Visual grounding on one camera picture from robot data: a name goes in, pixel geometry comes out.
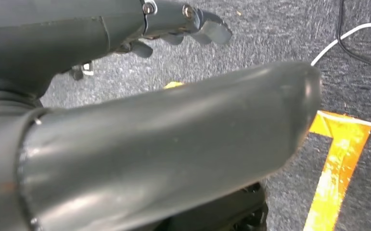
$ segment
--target yellow floor marking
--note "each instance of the yellow floor marking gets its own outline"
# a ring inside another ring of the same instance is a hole
[[[329,113],[350,118],[345,115]],[[310,132],[333,139],[307,216],[304,231],[333,231],[351,176],[371,127],[340,123],[317,115]]]

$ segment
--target gray carpet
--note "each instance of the gray carpet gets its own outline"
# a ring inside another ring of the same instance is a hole
[[[238,68],[273,61],[311,61],[334,38],[337,0],[189,0],[222,16],[234,32],[226,46],[201,47],[191,38],[172,47],[162,41],[149,59],[113,55],[94,63],[95,76],[75,82],[59,76],[42,102],[76,107],[161,89],[170,81],[194,82]],[[371,22],[371,0],[346,0],[343,31]],[[345,41],[371,58],[371,29]],[[318,64],[323,73],[322,108],[371,120],[371,67],[349,58],[338,47]],[[310,134],[298,157],[266,180],[270,231],[304,227],[330,146]],[[371,231],[371,137],[343,202],[336,230]]]

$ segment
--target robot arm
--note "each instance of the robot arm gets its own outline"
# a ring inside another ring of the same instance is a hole
[[[231,32],[175,2],[0,0],[0,230],[140,230],[228,200],[291,158],[320,104],[320,73],[306,63],[70,110],[33,106],[74,65],[147,57],[140,39],[185,35],[224,43]],[[202,230],[182,228],[166,230]]]

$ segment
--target bolt head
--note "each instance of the bolt head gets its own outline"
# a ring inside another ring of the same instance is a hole
[[[194,10],[190,5],[184,5],[182,8],[182,14],[187,18],[187,19],[192,19],[194,18]]]
[[[154,6],[150,2],[147,2],[143,5],[144,14],[152,14],[154,13],[154,11],[155,11]]]

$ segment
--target white cable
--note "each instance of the white cable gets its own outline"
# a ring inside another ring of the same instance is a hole
[[[365,24],[359,25],[359,26],[351,29],[347,33],[343,34],[341,36],[341,39],[345,39],[348,36],[354,34],[355,32],[357,32],[357,31],[359,31],[361,29],[364,29],[364,28],[368,28],[368,27],[371,27],[371,23],[365,23]],[[314,66],[325,55],[325,53],[327,53],[337,43],[338,43],[338,41],[337,40],[334,40],[326,48],[324,48],[320,52],[320,54],[318,54],[317,57],[311,62],[311,65]],[[324,118],[327,118],[327,119],[330,119],[330,120],[334,120],[334,121],[337,121],[337,122],[341,122],[341,123],[362,124],[362,125],[366,125],[366,126],[370,126],[371,127],[371,122],[365,121],[365,120],[361,120],[361,119],[341,118],[341,117],[338,117],[338,116],[333,116],[333,115],[327,114],[327,113],[322,112],[322,111],[318,111],[317,114],[319,114],[320,116],[322,116]]]
[[[355,28],[353,28],[352,30],[348,31],[347,33],[343,34],[341,36],[341,39],[345,39],[347,38],[348,36],[354,34],[355,32],[361,30],[361,29],[364,29],[364,28],[368,28],[368,27],[371,27],[371,23],[365,23],[365,24],[362,24],[362,25],[359,25]],[[311,65],[314,66],[319,60],[320,58],[323,57],[323,55],[325,55],[325,53],[327,53],[327,51],[329,51],[333,46],[335,46],[336,44],[338,43],[337,40],[334,40],[332,43],[330,43],[326,48],[324,48],[324,50],[322,50],[320,52],[320,54],[317,55],[317,57],[311,62]]]
[[[360,119],[355,119],[355,118],[341,118],[335,115],[333,116],[333,115],[327,114],[322,111],[318,111],[317,114],[319,114],[321,117],[324,117],[326,119],[334,120],[334,121],[341,122],[341,123],[362,124],[362,125],[371,127],[371,122],[368,122],[365,120],[360,120]]]

